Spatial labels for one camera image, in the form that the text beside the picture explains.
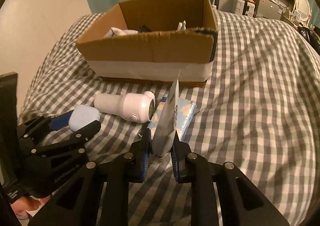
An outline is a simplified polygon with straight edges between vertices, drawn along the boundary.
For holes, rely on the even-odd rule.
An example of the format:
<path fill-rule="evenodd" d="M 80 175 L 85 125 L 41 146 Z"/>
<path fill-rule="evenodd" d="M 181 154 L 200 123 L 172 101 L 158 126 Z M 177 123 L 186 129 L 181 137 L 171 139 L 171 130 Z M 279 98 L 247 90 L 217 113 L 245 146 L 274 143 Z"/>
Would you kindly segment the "person's left hand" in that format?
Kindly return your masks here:
<path fill-rule="evenodd" d="M 41 199 L 23 196 L 10 206 L 15 214 L 22 215 L 23 213 L 26 213 L 26 211 L 37 210 L 40 206 L 45 205 L 50 199 L 51 196 Z"/>

